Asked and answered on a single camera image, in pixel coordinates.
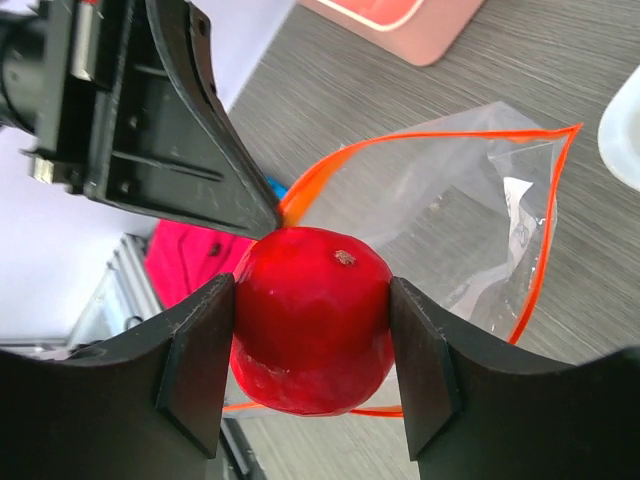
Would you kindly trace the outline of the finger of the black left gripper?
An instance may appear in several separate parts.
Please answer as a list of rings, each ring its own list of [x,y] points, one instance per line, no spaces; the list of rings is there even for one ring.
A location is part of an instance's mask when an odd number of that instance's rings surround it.
[[[125,1],[109,87],[96,91],[83,193],[132,213],[260,239],[278,198],[216,96],[208,17]]]

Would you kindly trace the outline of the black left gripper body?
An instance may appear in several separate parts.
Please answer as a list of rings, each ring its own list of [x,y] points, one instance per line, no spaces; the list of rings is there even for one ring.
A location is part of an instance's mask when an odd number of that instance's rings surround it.
[[[34,1],[1,9],[1,125],[32,136],[29,174],[71,194],[130,189],[113,164],[142,1]]]

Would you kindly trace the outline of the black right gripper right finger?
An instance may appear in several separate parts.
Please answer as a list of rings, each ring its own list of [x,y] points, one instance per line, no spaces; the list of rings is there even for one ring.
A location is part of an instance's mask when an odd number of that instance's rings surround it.
[[[390,286],[410,458],[424,479],[635,479],[639,351],[570,365]]]

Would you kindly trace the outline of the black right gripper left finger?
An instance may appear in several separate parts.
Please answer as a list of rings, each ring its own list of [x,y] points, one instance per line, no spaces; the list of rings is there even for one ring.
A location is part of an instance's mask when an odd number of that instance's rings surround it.
[[[5,479],[204,479],[218,446],[234,280],[71,358],[1,355]]]

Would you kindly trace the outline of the red apple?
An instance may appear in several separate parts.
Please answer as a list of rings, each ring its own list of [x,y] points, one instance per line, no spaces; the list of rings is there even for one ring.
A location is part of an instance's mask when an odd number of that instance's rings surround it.
[[[392,272],[363,241],[313,227],[276,230],[235,278],[230,366],[253,402],[298,416],[365,403],[394,363]]]

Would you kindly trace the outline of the clear zip top bag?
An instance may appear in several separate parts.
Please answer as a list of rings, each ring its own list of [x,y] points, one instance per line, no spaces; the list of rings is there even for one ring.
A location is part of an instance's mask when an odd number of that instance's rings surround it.
[[[539,296],[559,180],[577,134],[574,126],[543,129],[499,102],[355,143],[294,183],[280,204],[279,229],[313,227],[361,240],[392,278],[513,343]],[[381,386],[396,378],[394,352]],[[348,413],[399,416],[397,406],[373,404],[380,387]],[[276,411],[238,388],[230,413]]]

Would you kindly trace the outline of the red folded cloth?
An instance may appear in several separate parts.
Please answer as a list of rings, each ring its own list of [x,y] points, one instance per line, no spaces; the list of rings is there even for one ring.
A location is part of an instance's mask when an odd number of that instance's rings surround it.
[[[252,244],[245,237],[161,220],[144,266],[162,306],[171,308],[213,277],[234,272]]]

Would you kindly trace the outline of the blue folded cloth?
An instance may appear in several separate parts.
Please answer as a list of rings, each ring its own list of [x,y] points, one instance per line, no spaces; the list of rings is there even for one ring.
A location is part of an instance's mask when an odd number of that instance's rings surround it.
[[[282,185],[278,180],[274,179],[271,176],[267,177],[267,181],[269,186],[277,196],[278,200],[281,201],[287,194],[288,188]]]

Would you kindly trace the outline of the pink divided tray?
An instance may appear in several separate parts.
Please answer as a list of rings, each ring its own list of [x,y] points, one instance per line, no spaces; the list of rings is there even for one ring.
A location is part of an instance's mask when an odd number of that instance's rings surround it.
[[[306,0],[305,8],[419,67],[440,60],[484,0]]]

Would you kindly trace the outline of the white perforated basket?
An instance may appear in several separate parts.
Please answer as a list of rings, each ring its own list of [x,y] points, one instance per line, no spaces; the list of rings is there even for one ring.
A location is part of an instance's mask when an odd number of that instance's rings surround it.
[[[600,157],[611,174],[639,191],[640,67],[637,66],[605,108],[597,132]]]

